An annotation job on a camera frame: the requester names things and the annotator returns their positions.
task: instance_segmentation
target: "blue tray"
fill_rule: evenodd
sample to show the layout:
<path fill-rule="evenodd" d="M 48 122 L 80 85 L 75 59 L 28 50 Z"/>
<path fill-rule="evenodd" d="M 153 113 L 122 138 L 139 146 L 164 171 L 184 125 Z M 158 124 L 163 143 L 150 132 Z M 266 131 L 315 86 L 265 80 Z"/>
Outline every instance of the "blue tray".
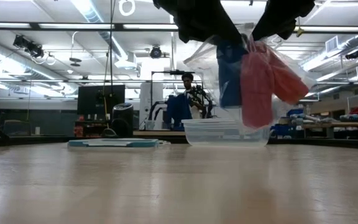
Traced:
<path fill-rule="evenodd" d="M 68 147 L 157 147 L 158 139 L 85 139 L 71 140 Z"/>

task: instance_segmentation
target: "security camera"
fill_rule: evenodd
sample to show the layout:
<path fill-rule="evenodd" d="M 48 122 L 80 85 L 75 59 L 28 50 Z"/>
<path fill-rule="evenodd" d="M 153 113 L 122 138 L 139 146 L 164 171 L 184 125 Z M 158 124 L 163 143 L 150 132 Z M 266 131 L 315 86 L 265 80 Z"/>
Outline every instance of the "security camera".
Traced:
<path fill-rule="evenodd" d="M 152 59 L 160 58 L 162 56 L 162 51 L 160 46 L 153 46 L 153 49 L 150 51 L 150 57 Z"/>

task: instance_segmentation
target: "blue object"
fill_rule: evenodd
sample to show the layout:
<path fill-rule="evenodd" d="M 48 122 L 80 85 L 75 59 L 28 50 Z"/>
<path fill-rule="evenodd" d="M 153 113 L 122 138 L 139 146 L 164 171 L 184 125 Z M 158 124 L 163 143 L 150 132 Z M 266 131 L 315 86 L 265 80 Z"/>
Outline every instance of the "blue object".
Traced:
<path fill-rule="evenodd" d="M 279 136 L 291 136 L 291 132 L 293 131 L 293 126 L 289 126 L 286 124 L 276 124 L 270 128 L 271 131 L 274 131 L 274 138 L 278 138 Z"/>
<path fill-rule="evenodd" d="M 248 54 L 242 45 L 220 40 L 216 48 L 219 65 L 219 91 L 222 108 L 241 106 L 240 74 L 242 57 Z"/>
<path fill-rule="evenodd" d="M 287 118 L 289 118 L 293 114 L 303 114 L 303 108 L 297 108 L 297 109 L 290 109 L 287 112 Z"/>
<path fill-rule="evenodd" d="M 184 94 L 169 96 L 167 101 L 167 116 L 164 122 L 171 124 L 172 119 L 174 120 L 173 129 L 175 131 L 184 131 L 185 129 L 181 121 L 183 119 L 191 119 L 189 101 Z"/>
<path fill-rule="evenodd" d="M 158 139 L 85 139 L 70 140 L 68 147 L 155 147 Z"/>

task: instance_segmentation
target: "clear plastic bag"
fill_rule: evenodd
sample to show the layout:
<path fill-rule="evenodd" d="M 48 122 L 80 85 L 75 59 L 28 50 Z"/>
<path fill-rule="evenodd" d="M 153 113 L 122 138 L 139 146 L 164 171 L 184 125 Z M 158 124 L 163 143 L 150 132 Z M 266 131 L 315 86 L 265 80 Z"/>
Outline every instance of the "clear plastic bag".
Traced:
<path fill-rule="evenodd" d="M 243 44 L 212 37 L 184 63 L 200 75 L 227 118 L 260 129 L 285 116 L 315 81 L 290 57 L 243 37 Z"/>

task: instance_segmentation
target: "blue cloth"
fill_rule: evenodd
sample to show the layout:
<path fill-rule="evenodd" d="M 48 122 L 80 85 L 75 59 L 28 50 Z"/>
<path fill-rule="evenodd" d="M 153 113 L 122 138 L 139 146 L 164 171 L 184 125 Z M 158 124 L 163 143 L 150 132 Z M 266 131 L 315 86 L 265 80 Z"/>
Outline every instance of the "blue cloth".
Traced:
<path fill-rule="evenodd" d="M 167 116 L 164 122 L 171 124 L 171 119 L 174 120 L 173 128 L 175 130 L 183 128 L 181 123 L 183 119 L 191 119 L 189 101 L 184 94 L 169 96 L 167 101 Z"/>
<path fill-rule="evenodd" d="M 222 108 L 241 106 L 240 74 L 242 56 L 248 54 L 242 45 L 218 41 L 216 59 L 219 65 L 219 91 Z"/>

